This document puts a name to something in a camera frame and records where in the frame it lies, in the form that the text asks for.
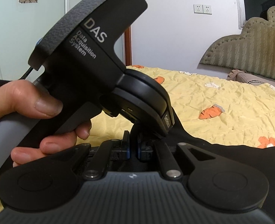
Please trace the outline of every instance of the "finger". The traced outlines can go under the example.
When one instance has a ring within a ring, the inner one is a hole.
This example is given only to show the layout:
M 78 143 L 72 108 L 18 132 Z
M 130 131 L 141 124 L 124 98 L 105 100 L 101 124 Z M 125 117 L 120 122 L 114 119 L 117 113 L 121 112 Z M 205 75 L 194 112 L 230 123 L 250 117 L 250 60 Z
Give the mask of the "finger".
M 16 147 L 11 151 L 12 160 L 19 164 L 25 164 L 45 156 L 46 154 L 42 153 L 40 149 L 29 147 Z
M 91 120 L 89 120 L 88 122 L 85 122 L 80 126 L 78 126 L 75 129 L 75 133 L 80 139 L 86 140 L 90 136 L 91 128 L 92 128 L 92 122 Z
M 62 108 L 62 102 L 38 90 L 29 81 L 11 81 L 0 87 L 0 118 L 17 111 L 30 118 L 49 119 L 58 115 Z
M 44 154 L 53 154 L 75 146 L 76 141 L 75 131 L 57 136 L 48 136 L 41 141 L 40 150 Z

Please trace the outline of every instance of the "yellow bedsheet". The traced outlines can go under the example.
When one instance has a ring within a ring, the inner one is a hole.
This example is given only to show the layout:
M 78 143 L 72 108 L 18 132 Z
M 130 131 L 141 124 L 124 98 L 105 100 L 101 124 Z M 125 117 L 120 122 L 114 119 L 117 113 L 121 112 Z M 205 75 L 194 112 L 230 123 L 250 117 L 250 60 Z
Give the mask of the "yellow bedsheet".
M 194 137 L 223 145 L 275 146 L 273 86 L 252 86 L 160 68 L 129 68 L 142 71 L 162 83 L 184 129 Z M 110 118 L 103 113 L 92 119 L 92 125 L 87 141 L 93 146 L 107 139 L 121 139 L 124 130 L 132 127 L 132 123 L 121 116 Z

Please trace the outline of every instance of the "white wall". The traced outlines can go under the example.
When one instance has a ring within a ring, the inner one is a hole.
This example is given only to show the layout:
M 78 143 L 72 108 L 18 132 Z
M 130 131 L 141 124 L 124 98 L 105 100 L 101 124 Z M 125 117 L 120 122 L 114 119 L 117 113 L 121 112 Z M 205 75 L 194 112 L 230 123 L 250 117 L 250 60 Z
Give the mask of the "white wall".
M 227 78 L 230 69 L 198 63 L 215 40 L 241 33 L 236 0 L 146 1 L 131 28 L 134 64 Z M 195 14 L 193 4 L 211 5 L 213 14 Z

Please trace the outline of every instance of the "beige headboard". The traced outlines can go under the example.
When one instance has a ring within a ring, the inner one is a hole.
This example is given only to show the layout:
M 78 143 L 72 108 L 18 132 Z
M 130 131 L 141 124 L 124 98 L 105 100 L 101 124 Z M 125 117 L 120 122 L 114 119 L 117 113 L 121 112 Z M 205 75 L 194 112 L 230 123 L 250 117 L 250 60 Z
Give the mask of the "beige headboard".
M 218 39 L 200 64 L 246 70 L 275 80 L 275 6 L 268 10 L 267 16 L 268 21 L 248 20 L 240 35 Z

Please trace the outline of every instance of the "electrical socket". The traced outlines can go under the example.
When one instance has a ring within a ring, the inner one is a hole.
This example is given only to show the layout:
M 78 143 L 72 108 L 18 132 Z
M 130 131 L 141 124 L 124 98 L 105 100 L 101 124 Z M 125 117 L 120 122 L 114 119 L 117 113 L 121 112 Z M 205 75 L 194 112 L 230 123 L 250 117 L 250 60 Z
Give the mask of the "electrical socket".
M 203 13 L 212 14 L 212 8 L 210 5 L 203 5 Z
M 195 11 L 195 13 L 203 13 L 203 5 L 194 4 L 194 11 Z

